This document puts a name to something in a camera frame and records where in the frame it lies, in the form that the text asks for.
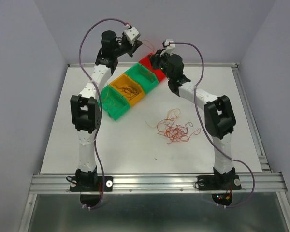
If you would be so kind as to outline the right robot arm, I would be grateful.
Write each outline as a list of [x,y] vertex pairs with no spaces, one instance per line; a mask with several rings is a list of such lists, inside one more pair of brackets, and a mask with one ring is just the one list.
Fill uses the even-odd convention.
[[161,70],[168,79],[170,91],[195,105],[197,116],[199,110],[204,113],[204,124],[201,127],[214,147],[215,162],[212,183],[223,189],[235,177],[235,168],[231,157],[231,135],[236,124],[230,99],[210,94],[197,88],[184,75],[184,64],[181,56],[158,50],[149,56],[154,70]]

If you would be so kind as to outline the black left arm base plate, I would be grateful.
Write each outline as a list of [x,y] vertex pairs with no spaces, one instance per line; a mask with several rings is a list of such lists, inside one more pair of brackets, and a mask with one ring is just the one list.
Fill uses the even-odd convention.
[[102,176],[97,177],[97,183],[92,184],[89,183],[85,184],[75,184],[76,177],[75,176],[68,176],[66,179],[69,179],[70,183],[70,192],[101,192],[102,191],[102,184],[104,183],[104,192],[112,192],[113,191],[113,177],[112,176],[105,176],[104,182]]

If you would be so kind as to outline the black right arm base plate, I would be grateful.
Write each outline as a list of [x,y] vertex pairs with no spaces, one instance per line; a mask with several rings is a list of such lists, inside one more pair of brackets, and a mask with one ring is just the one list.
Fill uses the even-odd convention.
[[223,178],[218,175],[199,175],[194,187],[200,191],[241,190],[241,183],[236,184],[236,179],[239,180],[239,176]]

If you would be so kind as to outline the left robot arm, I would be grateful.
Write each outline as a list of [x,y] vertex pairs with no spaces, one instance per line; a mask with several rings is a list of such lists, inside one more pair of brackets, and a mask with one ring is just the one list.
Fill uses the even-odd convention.
[[73,95],[70,99],[72,123],[79,139],[79,164],[72,181],[78,187],[84,187],[86,190],[94,190],[97,187],[94,144],[102,120],[99,96],[118,65],[118,57],[124,54],[132,57],[142,45],[139,37],[140,33],[135,27],[125,30],[121,38],[117,38],[114,31],[103,32],[102,46],[90,81],[78,95]]

